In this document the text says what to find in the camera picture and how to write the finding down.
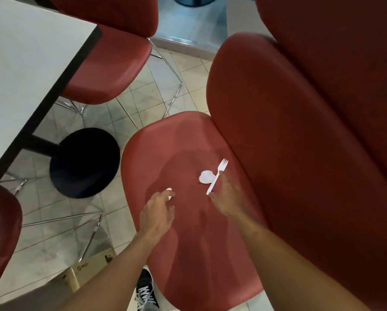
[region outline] white paper piece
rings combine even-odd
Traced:
[[[215,175],[210,170],[204,170],[203,172],[201,172],[201,175],[199,176],[199,182],[204,184],[212,183],[214,179],[215,179]]]

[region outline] metal chair leg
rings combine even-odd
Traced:
[[[136,129],[139,130],[138,126],[136,125],[136,122],[133,120],[132,116],[129,114],[129,112],[126,110],[126,108],[123,106],[123,104],[116,98],[117,102],[119,103],[119,105],[123,108],[124,112],[126,113],[126,115],[130,118],[130,120],[133,122],[133,124],[135,125]]]
[[[154,49],[157,51],[157,53],[160,54],[159,49],[155,46],[155,44],[153,43],[153,41],[152,41],[150,38],[149,38],[149,41],[150,41],[150,43],[152,44],[152,46],[154,47]],[[184,82],[183,82],[183,80],[180,78],[179,74],[174,70],[174,68],[170,65],[169,61],[166,60],[166,58],[165,58],[164,56],[159,56],[159,55],[156,55],[156,54],[154,54],[154,53],[152,53],[152,56],[158,57],[158,58],[164,60],[165,63],[167,64],[167,66],[172,70],[173,74],[175,74],[175,76],[177,77],[177,79],[181,82],[181,84],[180,84],[178,90],[176,91],[176,94],[175,94],[175,95],[173,96],[173,98],[172,98],[172,101],[170,102],[169,106],[166,108],[165,114],[164,114],[163,117],[162,117],[162,119],[163,119],[163,118],[165,118],[165,116],[169,113],[169,109],[170,109],[170,107],[172,106],[172,104],[173,104],[173,102],[174,102],[176,96],[178,95],[179,90],[182,88],[182,85],[184,84]]]
[[[159,59],[163,59],[161,56],[159,56],[159,55],[157,55],[157,54],[155,54],[155,53],[151,53],[150,55],[151,55],[151,56],[154,56],[154,57],[158,57]]]
[[[11,179],[1,180],[0,183],[6,183],[6,182],[12,182],[12,181],[20,181],[21,182],[16,188],[11,190],[11,193],[14,196],[18,195],[18,193],[21,191],[21,189],[24,187],[24,185],[28,181],[35,181],[38,179],[38,178],[28,178],[28,177],[27,178],[18,178],[17,176],[15,176],[13,173],[10,173],[10,172],[5,172],[5,175],[10,177]]]
[[[72,102],[72,100],[70,100],[70,103],[68,103],[68,102],[65,102],[64,100],[57,99],[56,104],[61,107],[67,108],[71,111],[77,112],[78,114],[82,114],[82,112],[78,110],[77,106]]]
[[[150,38],[148,38],[150,43],[152,44],[152,46],[155,48],[155,50],[160,54],[160,51],[159,49],[155,46],[155,44],[152,42],[152,40]],[[178,78],[178,80],[181,82],[181,84],[183,84],[183,80],[180,78],[180,76],[178,75],[178,73],[173,69],[173,67],[171,67],[170,63],[168,62],[168,60],[166,60],[165,57],[163,56],[160,56],[159,58],[163,59],[165,61],[165,63],[167,64],[167,66],[172,70],[173,74],[175,74],[175,76]]]
[[[87,250],[88,250],[91,242],[94,239],[94,235],[96,234],[96,232],[98,230],[98,227],[100,226],[100,223],[102,222],[103,211],[93,211],[93,212],[88,212],[88,213],[82,213],[82,214],[77,214],[77,215],[71,215],[71,216],[65,216],[65,217],[60,217],[60,218],[55,218],[55,219],[49,219],[49,220],[45,220],[45,221],[36,221],[35,223],[30,223],[30,224],[22,225],[22,228],[30,227],[30,226],[35,226],[35,225],[46,224],[46,223],[52,223],[54,221],[61,221],[61,220],[65,220],[65,219],[77,218],[77,217],[81,217],[81,216],[85,216],[85,215],[93,215],[93,214],[99,214],[100,217],[98,218],[97,225],[93,228],[93,233],[92,233],[92,235],[90,237],[90,240],[87,242],[87,245],[85,246],[84,250],[82,251],[82,254],[81,254],[80,258],[78,259],[78,262],[81,262],[83,257],[86,255]]]
[[[179,93],[179,90],[181,89],[183,83],[180,84],[178,90],[176,91],[176,94],[173,96],[172,101],[170,102],[169,106],[166,108],[165,114],[163,115],[162,119],[165,118],[166,114],[169,112],[170,107],[172,106],[177,94]]]

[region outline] table leg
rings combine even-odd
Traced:
[[[114,179],[120,164],[120,148],[101,129],[86,128],[68,135],[59,145],[32,135],[25,149],[50,156],[54,187],[71,198],[91,197]]]
[[[61,146],[47,141],[35,135],[31,135],[24,148],[28,151],[37,152],[45,156],[58,158],[61,156]]]
[[[215,0],[175,0],[185,6],[200,7],[214,2]]]

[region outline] red seat cushion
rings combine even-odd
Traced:
[[[62,96],[83,104],[116,98],[146,64],[152,45],[146,38],[99,25],[102,38],[68,83]]]
[[[16,197],[0,186],[0,278],[21,233],[22,210]]]
[[[210,116],[187,111],[155,122],[139,130],[123,153],[123,187],[137,231],[153,193],[169,187],[176,193],[170,201],[175,220],[148,265],[163,295],[183,311],[226,311],[263,289],[238,230],[212,205],[209,185],[198,179],[204,170],[216,174],[223,158],[249,210],[265,225],[248,176]]]

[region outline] tiled floor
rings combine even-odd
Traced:
[[[156,36],[171,36],[219,48],[228,37],[225,0],[215,0],[202,7],[159,0]]]
[[[208,113],[205,90],[212,62],[174,52],[162,51],[162,54],[184,80],[170,115],[186,110]],[[165,62],[150,57],[138,77],[118,99],[125,104],[141,128],[161,119],[165,113],[165,104],[170,102],[178,87],[179,81]],[[35,134],[59,142],[73,131],[82,129],[84,123],[86,127],[100,127],[111,133],[122,150],[136,132],[114,99],[107,104],[88,106],[84,120],[72,111],[54,105]],[[101,193],[90,198],[72,199],[66,198],[53,187],[48,168],[48,157],[28,151],[21,151],[10,167],[10,171],[19,177],[41,177],[27,184],[18,195],[24,223],[103,209],[106,216],[91,247],[97,250],[97,247],[111,243],[118,253],[121,252],[132,240],[136,230],[127,207],[120,173]],[[97,215],[86,216],[23,228],[15,254],[0,279],[0,303],[42,286],[72,265],[88,241],[96,218]],[[174,310],[160,293],[157,297],[161,310]],[[244,303],[236,310],[248,311],[247,304]]]

